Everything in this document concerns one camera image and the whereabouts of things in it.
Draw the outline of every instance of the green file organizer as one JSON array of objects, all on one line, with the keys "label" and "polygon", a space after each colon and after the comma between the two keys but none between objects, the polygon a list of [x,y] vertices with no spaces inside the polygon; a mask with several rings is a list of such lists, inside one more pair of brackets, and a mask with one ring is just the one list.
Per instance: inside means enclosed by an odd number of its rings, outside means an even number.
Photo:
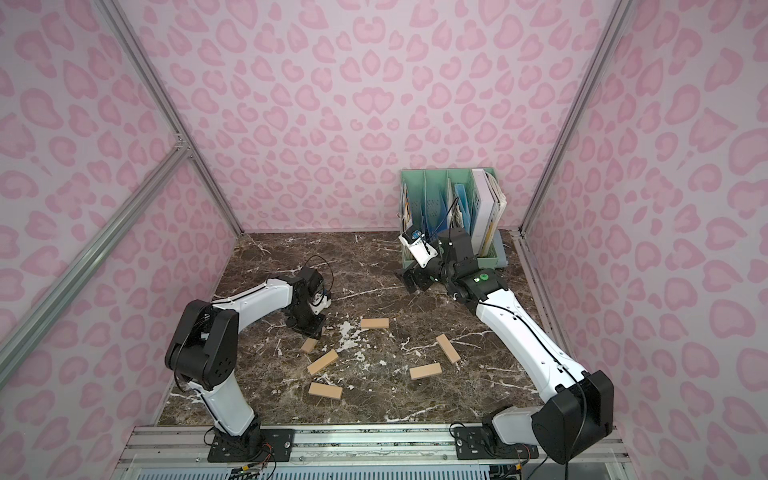
[{"label": "green file organizer", "polygon": [[[487,167],[483,170],[496,177],[496,171],[492,167]],[[437,227],[441,220],[443,220],[444,215],[441,216],[440,214],[442,210],[441,203],[443,202],[442,199],[445,198],[445,185],[448,183],[449,177],[451,182],[454,184],[464,184],[464,188],[466,189],[467,193],[467,199],[471,203],[471,199],[475,196],[475,181],[472,178],[471,168],[443,168],[400,171],[400,199],[402,201],[402,185],[405,184],[408,186],[408,200],[411,204],[411,215],[413,217],[414,225],[422,224],[422,202],[424,200],[425,188],[425,212],[427,221],[431,226]],[[491,245],[491,249],[488,251],[488,256],[478,258],[478,266],[480,268],[496,268],[499,266],[499,257],[506,258],[506,255],[503,251],[503,246],[499,246],[501,244],[501,242],[494,241]],[[496,253],[497,248],[502,248],[500,255]],[[403,268],[407,267],[412,262],[413,257],[411,257],[410,253],[405,247],[402,247]]]}]

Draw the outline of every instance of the jenga block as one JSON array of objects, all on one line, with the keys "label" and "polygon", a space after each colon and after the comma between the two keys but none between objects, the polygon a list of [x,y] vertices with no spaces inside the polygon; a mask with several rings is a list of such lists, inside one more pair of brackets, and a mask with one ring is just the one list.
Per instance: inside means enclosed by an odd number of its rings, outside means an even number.
[{"label": "jenga block", "polygon": [[306,339],[306,342],[301,346],[301,351],[305,353],[309,353],[312,351],[313,348],[315,348],[315,345],[317,345],[317,340],[315,339]]},{"label": "jenga block", "polygon": [[388,329],[389,319],[362,319],[360,321],[361,329]]},{"label": "jenga block", "polygon": [[445,336],[444,333],[437,337],[437,343],[440,345],[443,353],[448,357],[448,360],[450,360],[451,363],[456,363],[461,359],[461,357],[458,355],[458,352],[456,352],[456,349],[453,348],[453,345],[451,345],[451,341],[448,340],[448,337]]},{"label": "jenga block", "polygon": [[440,375],[442,367],[439,363],[417,366],[411,369],[411,380],[423,379],[426,376]]},{"label": "jenga block", "polygon": [[312,365],[306,367],[306,370],[310,374],[314,375],[318,373],[320,370],[326,368],[331,363],[335,362],[338,358],[339,358],[339,354],[336,353],[335,350],[331,350],[330,352],[318,358],[318,360],[312,363]]},{"label": "jenga block", "polygon": [[340,399],[343,389],[340,386],[325,385],[312,382],[310,384],[310,395],[324,396],[328,399]]}]

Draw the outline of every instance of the aluminum frame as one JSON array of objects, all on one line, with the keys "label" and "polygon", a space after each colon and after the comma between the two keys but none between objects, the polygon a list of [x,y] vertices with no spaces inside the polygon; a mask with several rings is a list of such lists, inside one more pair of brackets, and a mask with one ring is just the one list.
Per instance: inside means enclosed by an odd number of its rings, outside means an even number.
[{"label": "aluminum frame", "polygon": [[190,158],[183,143],[177,144],[123,203],[93,240],[69,264],[43,297],[26,315],[0,349],[0,389],[35,350],[67,306],[83,290],[136,220],[152,203],[182,161]]},{"label": "aluminum frame", "polygon": [[552,149],[544,172],[541,174],[541,178],[536,185],[536,189],[531,197],[531,203],[523,215],[520,226],[520,232],[523,237],[525,237],[525,234],[533,225],[538,211],[544,203],[547,190],[563,161],[566,147],[571,141],[579,121],[584,116],[584,112],[587,110],[589,99],[594,89],[598,86],[608,61],[613,57],[619,38],[624,28],[628,25],[627,20],[632,17],[636,5],[636,0],[617,0],[614,5],[614,10],[608,18],[608,23],[605,30],[603,30],[603,35],[600,37],[598,47],[595,49],[587,71],[584,74],[584,80],[579,85],[579,89],[574,97],[571,110],[568,112],[563,128],[560,130],[558,138],[554,143],[555,147]]},{"label": "aluminum frame", "polygon": [[[466,423],[480,426],[479,423]],[[290,461],[292,466],[351,465],[499,465],[515,460],[458,460],[449,424],[372,425],[263,425],[264,429],[295,429]],[[206,426],[137,427],[116,469],[210,468],[209,446],[204,443]],[[531,462],[542,462],[544,455]],[[629,456],[617,432],[611,433],[573,458],[577,463],[626,463]],[[242,462],[228,463],[235,467]]]},{"label": "aluminum frame", "polygon": [[179,141],[183,141],[191,148],[193,165],[200,175],[200,178],[203,180],[203,184],[214,198],[214,203],[219,207],[219,210],[227,219],[228,224],[235,234],[241,235],[244,230],[242,225],[240,225],[240,221],[237,219],[234,210],[232,210],[232,206],[219,188],[219,184],[214,179],[205,160],[203,160],[203,156],[197,148],[190,132],[187,130],[187,127],[184,126],[184,122],[181,120],[181,116],[171,101],[170,95],[163,86],[160,75],[157,74],[149,61],[147,52],[141,45],[136,32],[125,16],[125,12],[119,5],[118,0],[95,0],[95,3],[101,11],[102,17],[112,30],[115,38],[123,48],[123,51],[133,64],[137,74],[144,82],[144,86],[149,90],[149,94],[154,99],[155,104],[157,104],[157,107],[160,109],[166,122],[176,134],[176,138]]}]

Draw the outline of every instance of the robotic arm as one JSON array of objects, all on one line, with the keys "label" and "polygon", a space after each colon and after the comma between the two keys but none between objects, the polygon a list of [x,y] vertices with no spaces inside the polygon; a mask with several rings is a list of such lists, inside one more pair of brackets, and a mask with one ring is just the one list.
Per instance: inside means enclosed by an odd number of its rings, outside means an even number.
[{"label": "robotic arm", "polygon": [[165,355],[165,366],[174,371],[174,378],[180,376],[197,392],[214,418],[220,443],[240,454],[238,458],[228,455],[225,461],[249,461],[263,444],[259,419],[233,373],[238,334],[265,315],[282,310],[286,326],[304,336],[320,338],[326,319],[320,312],[331,304],[324,285],[317,270],[305,266],[296,276],[270,278],[213,303],[193,300],[184,308]]},{"label": "robotic arm", "polygon": [[[566,355],[496,272],[478,267],[472,241],[462,228],[444,230],[430,244],[411,227],[399,240],[415,259],[396,271],[406,289],[414,293],[435,282],[444,284],[448,294],[488,325],[523,365],[545,402],[530,417],[533,435],[557,463],[566,463],[611,433],[613,383],[602,371],[590,374]],[[507,445],[530,443],[530,435],[526,437],[513,416],[503,411],[493,417],[495,437]]]}]

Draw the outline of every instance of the pink leopard print wall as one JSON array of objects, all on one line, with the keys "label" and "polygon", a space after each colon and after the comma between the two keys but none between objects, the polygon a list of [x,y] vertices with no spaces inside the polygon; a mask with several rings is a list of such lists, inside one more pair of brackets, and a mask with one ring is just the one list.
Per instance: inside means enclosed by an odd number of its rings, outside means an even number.
[{"label": "pink leopard print wall", "polygon": [[184,306],[210,298],[234,235],[188,164],[0,391],[0,477],[109,478],[171,380]]},{"label": "pink leopard print wall", "polygon": [[0,343],[170,150],[85,0],[0,5]]},{"label": "pink leopard print wall", "polygon": [[403,168],[496,167],[519,225],[613,0],[126,0],[247,230],[394,228]]},{"label": "pink leopard print wall", "polygon": [[642,2],[529,237],[641,478],[768,478],[766,18]]}]

